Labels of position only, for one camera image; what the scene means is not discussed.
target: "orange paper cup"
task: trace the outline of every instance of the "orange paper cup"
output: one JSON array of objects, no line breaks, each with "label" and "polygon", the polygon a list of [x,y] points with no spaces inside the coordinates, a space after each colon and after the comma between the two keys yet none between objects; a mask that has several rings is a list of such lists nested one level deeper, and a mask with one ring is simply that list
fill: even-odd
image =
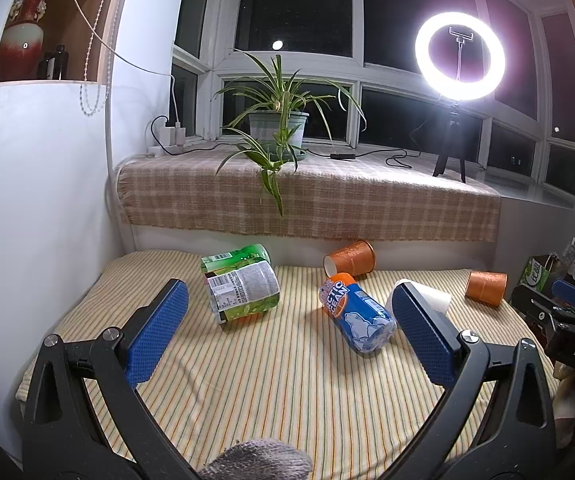
[{"label": "orange paper cup", "polygon": [[465,296],[490,306],[499,306],[505,294],[506,286],[507,274],[473,270],[467,281]]},{"label": "orange paper cup", "polygon": [[331,277],[339,272],[360,276],[372,272],[376,267],[376,254],[372,246],[365,240],[358,240],[353,244],[328,254],[323,259],[325,274]]}]

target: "white paper cup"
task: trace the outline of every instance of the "white paper cup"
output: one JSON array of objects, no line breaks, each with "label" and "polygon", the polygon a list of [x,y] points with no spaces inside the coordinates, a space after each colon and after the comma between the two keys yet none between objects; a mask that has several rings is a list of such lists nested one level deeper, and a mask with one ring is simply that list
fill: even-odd
[{"label": "white paper cup", "polygon": [[402,283],[411,283],[414,285],[416,290],[418,290],[423,298],[429,303],[429,306],[432,307],[437,312],[442,312],[443,314],[447,314],[447,310],[449,309],[449,304],[452,301],[452,295],[448,294],[447,292],[443,292],[442,290],[437,290],[436,288],[432,288],[427,285],[423,285],[423,283],[413,282],[412,280],[407,280],[403,278],[398,282],[394,283],[394,288],[392,292],[390,292],[390,297],[387,298],[387,302],[385,303],[385,309],[392,314],[392,295],[394,294],[394,289],[401,285]]}]

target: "striped mattress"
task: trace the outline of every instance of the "striped mattress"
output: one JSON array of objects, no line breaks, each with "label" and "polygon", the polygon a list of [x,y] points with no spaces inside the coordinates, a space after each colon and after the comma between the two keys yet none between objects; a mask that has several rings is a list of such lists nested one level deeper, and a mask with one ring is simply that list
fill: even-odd
[{"label": "striped mattress", "polygon": [[[380,352],[350,350],[321,310],[323,269],[277,267],[281,301],[264,315],[218,325],[208,307],[200,259],[143,251],[110,263],[84,300],[59,324],[65,341],[122,326],[169,278],[185,281],[190,306],[149,382],[138,391],[172,443],[195,468],[253,438],[276,438],[306,451],[314,479],[374,479],[402,452],[442,394],[399,330]],[[514,345],[530,331],[503,302],[488,308],[463,298],[468,270],[376,271],[360,282],[381,304],[394,282],[410,278],[453,296],[447,316],[484,340]],[[556,381],[543,356],[549,387]],[[33,365],[16,397],[25,402]],[[130,457],[94,381],[94,409],[115,452]],[[491,394],[485,384],[453,449],[467,449]]]}]

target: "blue gripper pad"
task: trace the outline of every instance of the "blue gripper pad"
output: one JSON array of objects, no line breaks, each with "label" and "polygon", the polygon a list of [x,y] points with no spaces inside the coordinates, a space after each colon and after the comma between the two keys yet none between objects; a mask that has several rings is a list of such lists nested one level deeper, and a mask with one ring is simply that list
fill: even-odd
[{"label": "blue gripper pad", "polygon": [[392,309],[429,380],[444,388],[452,386],[460,344],[451,321],[435,312],[410,283],[394,289]]},{"label": "blue gripper pad", "polygon": [[556,280],[552,283],[552,294],[558,296],[575,308],[575,286],[571,283]]},{"label": "blue gripper pad", "polygon": [[128,349],[125,375],[132,388],[150,379],[188,311],[188,286],[178,282],[157,307]]}]

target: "glass window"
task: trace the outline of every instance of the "glass window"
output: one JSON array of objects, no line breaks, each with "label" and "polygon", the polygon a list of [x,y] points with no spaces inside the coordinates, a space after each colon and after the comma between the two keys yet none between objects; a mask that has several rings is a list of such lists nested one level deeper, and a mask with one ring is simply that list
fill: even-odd
[{"label": "glass window", "polygon": [[509,0],[486,0],[490,25],[507,59],[503,81],[495,98],[536,119],[536,62],[527,14]]},{"label": "glass window", "polygon": [[[374,90],[363,90],[361,105],[367,130],[359,134],[359,142],[440,153],[449,123],[449,108]],[[465,160],[475,162],[483,120],[464,113],[459,118],[465,139]],[[458,158],[459,155],[458,144],[453,142],[449,156]]]},{"label": "glass window", "polygon": [[241,0],[236,47],[352,55],[352,0]]},{"label": "glass window", "polygon": [[545,181],[575,195],[575,152],[551,144]]},{"label": "glass window", "polygon": [[535,147],[533,140],[492,123],[488,166],[530,176]]},{"label": "glass window", "polygon": [[[252,86],[253,88],[260,88],[260,85],[255,82],[246,83],[246,86]],[[312,95],[315,96],[322,96],[322,95],[331,95],[334,98],[328,99],[326,102],[330,106],[328,109],[325,104],[321,104],[321,108],[323,109],[323,113],[325,114],[325,118],[328,121],[328,125],[330,126],[331,136],[334,140],[344,140],[346,139],[346,131],[347,131],[347,111],[344,111],[341,106],[339,106],[339,101],[337,98],[338,90],[333,86],[329,85],[322,85],[322,84],[303,84],[301,85],[299,91],[307,92],[309,91]],[[343,108],[347,110],[348,99],[346,96],[341,96],[341,103],[343,103]],[[233,93],[228,92],[224,95],[223,98],[223,124],[229,124],[235,118],[238,117],[240,113],[242,113],[245,108],[252,106],[254,102],[251,99],[244,98],[241,96],[235,96]],[[329,139],[327,129],[325,128],[325,124],[323,119],[321,118],[321,114],[319,113],[318,109],[313,103],[308,103],[304,112],[310,114],[307,119],[307,123],[305,124],[305,132],[303,133],[304,137],[310,137],[313,139]],[[241,123],[237,126],[237,129],[245,132],[247,134],[250,133],[250,121],[246,117],[241,121]],[[228,130],[223,130],[225,135],[232,135],[235,132],[231,132]]]},{"label": "glass window", "polygon": [[[416,35],[428,18],[449,10],[477,16],[474,0],[365,0],[365,62],[419,73]],[[439,30],[430,47],[435,64],[444,73],[456,75],[458,46],[449,28]],[[464,81],[483,76],[483,44],[476,35],[463,48],[461,74]]]},{"label": "glass window", "polygon": [[174,43],[186,52],[199,57],[203,18],[208,0],[182,0],[179,25]]},{"label": "glass window", "polygon": [[[179,119],[181,128],[186,128],[185,136],[191,137],[196,135],[197,81],[199,78],[196,74],[176,65],[172,65],[172,75],[175,78],[174,96],[181,116]],[[169,117],[169,126],[174,126],[174,101],[171,95]]]},{"label": "glass window", "polygon": [[567,14],[543,18],[552,73],[552,137],[575,142],[575,41]]}]

